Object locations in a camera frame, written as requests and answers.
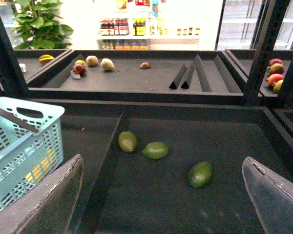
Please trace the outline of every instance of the green plant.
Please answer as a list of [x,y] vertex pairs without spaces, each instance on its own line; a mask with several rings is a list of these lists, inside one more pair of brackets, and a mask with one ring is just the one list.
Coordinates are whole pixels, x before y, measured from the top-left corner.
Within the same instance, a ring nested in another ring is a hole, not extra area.
[[24,42],[15,49],[64,49],[68,39],[74,30],[66,24],[60,24],[56,18],[62,2],[60,0],[15,0],[11,4],[18,3],[20,11],[14,13],[14,19],[18,26],[11,32],[16,32],[18,38]]

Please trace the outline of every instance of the pear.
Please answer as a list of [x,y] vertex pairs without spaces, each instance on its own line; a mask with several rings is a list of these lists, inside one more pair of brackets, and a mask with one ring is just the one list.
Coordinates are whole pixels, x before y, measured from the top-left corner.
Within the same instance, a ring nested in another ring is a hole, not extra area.
[[88,56],[86,61],[87,61],[89,67],[93,67],[98,64],[98,58],[93,55]]
[[113,64],[112,60],[110,60],[110,59],[108,59],[108,58],[104,58],[104,59],[102,59],[101,67],[102,67],[105,71],[112,71],[113,68],[114,68],[114,64]]

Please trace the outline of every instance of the refrigerator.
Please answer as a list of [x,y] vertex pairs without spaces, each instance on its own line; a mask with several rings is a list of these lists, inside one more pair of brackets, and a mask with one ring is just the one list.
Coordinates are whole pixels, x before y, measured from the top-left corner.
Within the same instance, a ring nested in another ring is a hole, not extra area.
[[[267,0],[226,0],[224,1],[218,43],[215,49],[253,49],[258,19],[264,13]],[[275,50],[293,48],[293,0],[275,44]]]
[[22,39],[17,39],[15,41],[16,33],[11,33],[11,30],[17,25],[13,21],[13,13],[16,12],[16,8],[13,5],[8,5],[9,0],[0,0],[0,16],[3,22],[4,28],[8,34],[10,42],[13,47],[22,43]]

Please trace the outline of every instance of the red fruit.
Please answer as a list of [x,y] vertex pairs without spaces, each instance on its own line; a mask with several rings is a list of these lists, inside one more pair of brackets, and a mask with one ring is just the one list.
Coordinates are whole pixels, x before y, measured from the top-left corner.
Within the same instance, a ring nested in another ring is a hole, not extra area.
[[281,59],[279,59],[279,58],[273,58],[273,59],[269,60],[268,66],[271,67],[275,63],[283,64],[283,62],[282,62]]
[[268,86],[273,87],[273,83],[277,83],[279,80],[283,80],[284,76],[282,74],[272,74],[266,81],[268,81]]
[[73,72],[82,76],[86,72],[86,67],[81,63],[77,63],[73,66]]

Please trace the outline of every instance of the light blue basket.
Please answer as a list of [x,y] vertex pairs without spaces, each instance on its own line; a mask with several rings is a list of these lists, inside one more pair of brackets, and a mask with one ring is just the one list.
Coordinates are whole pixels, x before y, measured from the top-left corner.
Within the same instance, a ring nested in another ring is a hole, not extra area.
[[[0,108],[34,125],[29,132],[0,116],[0,211],[34,188],[63,161],[61,106],[0,97]],[[19,108],[38,111],[28,117]]]

